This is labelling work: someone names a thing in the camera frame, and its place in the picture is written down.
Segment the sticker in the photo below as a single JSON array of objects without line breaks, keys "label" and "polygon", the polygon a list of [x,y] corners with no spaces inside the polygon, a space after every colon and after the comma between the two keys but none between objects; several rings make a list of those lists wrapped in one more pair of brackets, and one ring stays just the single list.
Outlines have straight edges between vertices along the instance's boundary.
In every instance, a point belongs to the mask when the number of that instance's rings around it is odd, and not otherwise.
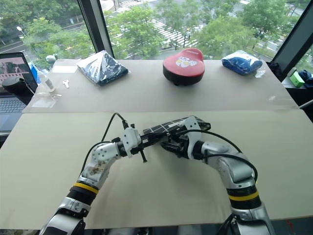
[{"label": "sticker", "polygon": [[188,67],[188,66],[194,66],[196,65],[197,62],[194,60],[190,60],[188,57],[185,56],[180,56],[177,60],[176,60],[176,65],[180,66],[182,68]]}]

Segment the black cable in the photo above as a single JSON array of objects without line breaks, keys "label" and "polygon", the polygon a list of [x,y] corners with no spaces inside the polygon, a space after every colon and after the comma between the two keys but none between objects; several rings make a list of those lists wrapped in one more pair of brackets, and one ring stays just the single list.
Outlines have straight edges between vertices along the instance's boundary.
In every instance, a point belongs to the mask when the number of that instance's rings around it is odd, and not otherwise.
[{"label": "black cable", "polygon": [[101,141],[103,141],[104,138],[106,137],[106,135],[107,135],[107,133],[108,133],[108,130],[109,130],[109,128],[110,128],[110,125],[111,125],[111,123],[112,123],[113,118],[115,117],[115,115],[118,115],[119,118],[122,119],[122,121],[125,121],[125,119],[121,116],[121,114],[119,114],[119,113],[114,113],[114,114],[112,115],[110,121],[109,121],[109,124],[108,124],[108,126],[107,126],[107,129],[106,129],[106,131],[105,131],[105,133],[104,133],[104,135],[103,135]]},{"label": "black cable", "polygon": [[249,161],[247,161],[246,159],[243,159],[241,157],[238,157],[238,156],[235,156],[235,155],[231,155],[231,154],[225,154],[225,153],[217,153],[217,154],[210,154],[210,155],[206,155],[204,156],[203,158],[204,159],[208,159],[208,158],[211,158],[211,157],[226,157],[226,158],[232,158],[232,159],[235,159],[235,160],[239,160],[245,164],[247,164],[249,167],[251,167],[254,171],[254,181],[256,182],[257,179],[258,179],[258,171],[256,169],[256,167]]},{"label": "black cable", "polygon": [[234,215],[230,214],[230,216],[224,221],[224,223],[220,226],[216,235],[227,235],[227,231],[229,229],[230,223],[233,220]]},{"label": "black cable", "polygon": [[219,135],[219,134],[216,134],[216,133],[213,133],[213,132],[210,132],[210,131],[204,131],[204,130],[186,130],[186,131],[181,131],[181,132],[178,132],[176,133],[175,135],[184,135],[188,132],[201,132],[201,133],[206,133],[206,134],[209,134],[209,135],[213,135],[213,136],[216,136],[226,142],[228,142],[229,144],[231,144],[238,152],[242,153],[242,151],[240,150],[240,148],[235,145],[232,141],[230,141],[229,139],[226,139],[225,137]]},{"label": "black cable", "polygon": [[86,162],[87,162],[87,159],[88,159],[88,156],[89,156],[90,152],[92,151],[92,149],[93,149],[94,147],[96,147],[98,144],[101,144],[101,143],[110,143],[110,141],[101,141],[101,142],[98,142],[98,143],[94,144],[94,145],[90,148],[90,150],[88,151],[88,153],[87,153],[87,155],[86,155],[86,157],[85,157],[85,160],[84,160],[84,163],[83,163],[83,167],[82,167],[82,170],[80,171],[80,173],[83,172],[83,170],[84,170],[84,168],[85,168],[85,165],[86,165]]}]

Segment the street lamp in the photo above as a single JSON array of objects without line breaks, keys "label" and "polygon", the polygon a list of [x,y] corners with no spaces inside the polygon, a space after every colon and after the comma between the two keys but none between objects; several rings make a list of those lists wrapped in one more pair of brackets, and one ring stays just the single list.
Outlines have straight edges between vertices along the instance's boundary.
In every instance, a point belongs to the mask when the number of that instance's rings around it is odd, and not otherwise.
[{"label": "street lamp", "polygon": [[22,30],[21,27],[17,26],[16,29],[17,29],[18,31],[22,32],[22,34],[24,34],[24,36],[26,36],[26,34],[23,32],[23,30]]}]

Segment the plastic bag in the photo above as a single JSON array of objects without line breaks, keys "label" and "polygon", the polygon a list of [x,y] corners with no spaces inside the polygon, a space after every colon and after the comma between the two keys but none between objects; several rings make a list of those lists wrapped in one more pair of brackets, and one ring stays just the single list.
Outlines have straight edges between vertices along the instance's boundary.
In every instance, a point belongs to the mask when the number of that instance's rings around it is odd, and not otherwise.
[{"label": "plastic bag", "polygon": [[80,71],[94,84],[106,85],[128,73],[128,69],[102,50],[77,63]]},{"label": "plastic bag", "polygon": [[238,50],[230,55],[225,56],[222,59],[222,64],[224,67],[233,70],[241,75],[247,75],[262,66],[262,61],[258,58],[244,52],[243,50]]}]

